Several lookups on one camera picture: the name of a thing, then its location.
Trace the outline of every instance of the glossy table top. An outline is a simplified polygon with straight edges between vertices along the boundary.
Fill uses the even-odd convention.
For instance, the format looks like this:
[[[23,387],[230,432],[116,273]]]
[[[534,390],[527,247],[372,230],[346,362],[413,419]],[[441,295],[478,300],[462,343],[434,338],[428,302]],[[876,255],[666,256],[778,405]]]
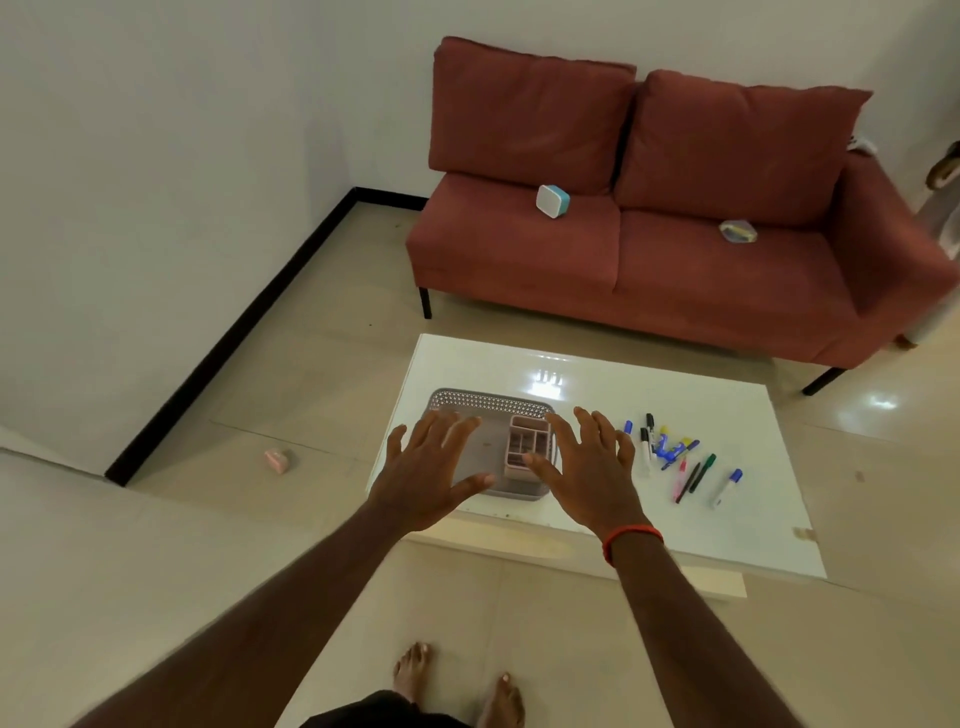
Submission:
[[[643,477],[637,453],[634,483],[644,511],[671,550],[826,576],[816,543],[795,532],[810,528],[810,520],[762,385],[422,334],[370,483],[383,467],[386,434],[396,425],[413,425],[430,395],[441,387],[545,401],[571,422],[575,405],[600,410],[615,426],[633,421],[635,441],[645,414],[651,412],[657,428],[669,427],[671,442],[681,437],[701,441],[689,456],[690,469],[711,453],[717,455],[697,491],[677,505],[671,494],[678,466],[666,472],[655,466],[650,477]],[[557,464],[563,468],[562,459]],[[742,480],[722,505],[713,508],[716,494],[736,468],[743,471]],[[481,495],[460,510],[586,532],[552,495],[532,502]]]

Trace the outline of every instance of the red string bracelet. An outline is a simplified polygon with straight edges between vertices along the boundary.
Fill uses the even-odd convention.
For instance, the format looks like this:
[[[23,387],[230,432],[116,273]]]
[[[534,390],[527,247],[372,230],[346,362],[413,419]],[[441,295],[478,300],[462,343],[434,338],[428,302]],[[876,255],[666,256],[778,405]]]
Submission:
[[[631,532],[649,533],[659,538],[660,542],[663,543],[663,534],[652,525],[647,525],[646,523],[638,523],[637,525],[621,525],[619,528],[615,528],[610,536],[608,536],[603,542],[603,557],[611,566],[613,566],[613,557],[611,555],[611,547],[613,546],[613,542],[623,534]]]

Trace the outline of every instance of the white table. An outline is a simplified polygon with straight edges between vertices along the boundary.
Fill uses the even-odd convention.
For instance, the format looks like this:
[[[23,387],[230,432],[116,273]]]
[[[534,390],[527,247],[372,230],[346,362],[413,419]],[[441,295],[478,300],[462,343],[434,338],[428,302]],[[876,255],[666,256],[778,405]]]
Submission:
[[[413,425],[441,387],[542,400],[570,422],[574,405],[598,409],[615,426],[632,420],[635,440],[645,413],[651,412],[657,427],[669,427],[671,442],[680,437],[701,441],[688,467],[717,455],[696,493],[679,505],[671,499],[676,465],[665,473],[655,467],[646,478],[639,463],[634,465],[644,511],[694,586],[707,595],[736,598],[746,596],[744,570],[826,577],[817,544],[801,538],[812,533],[809,516],[762,385],[423,334],[368,490],[383,467],[386,434],[396,425]],[[713,496],[735,468],[743,471],[743,479],[713,508]],[[476,496],[413,538],[615,577],[596,539],[552,495],[537,501]]]

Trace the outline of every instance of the forearm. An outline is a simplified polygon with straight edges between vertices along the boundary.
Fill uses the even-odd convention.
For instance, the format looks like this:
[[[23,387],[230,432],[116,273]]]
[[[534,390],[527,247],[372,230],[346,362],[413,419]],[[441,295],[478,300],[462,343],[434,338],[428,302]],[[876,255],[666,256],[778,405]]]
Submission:
[[[401,535],[361,508],[76,728],[274,726]]]
[[[624,534],[612,560],[677,728],[801,725],[660,541]]]

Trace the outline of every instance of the sofa seat cushion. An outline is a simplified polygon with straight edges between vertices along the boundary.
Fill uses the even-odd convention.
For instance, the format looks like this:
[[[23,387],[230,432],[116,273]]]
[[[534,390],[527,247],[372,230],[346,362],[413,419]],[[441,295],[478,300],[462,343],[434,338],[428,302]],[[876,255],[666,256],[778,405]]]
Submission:
[[[858,323],[829,243],[815,231],[757,232],[756,242],[733,244],[711,221],[625,211],[616,292],[676,328],[735,330],[759,352],[786,336],[794,358],[812,358]]]
[[[537,209],[537,190],[448,174],[407,237],[419,267],[527,290],[611,293],[620,211],[609,196],[570,196],[566,215]]]
[[[653,71],[614,197],[621,207],[788,228],[827,212],[869,91],[741,86]]]
[[[430,168],[606,194],[635,77],[623,63],[446,37],[433,62]]]

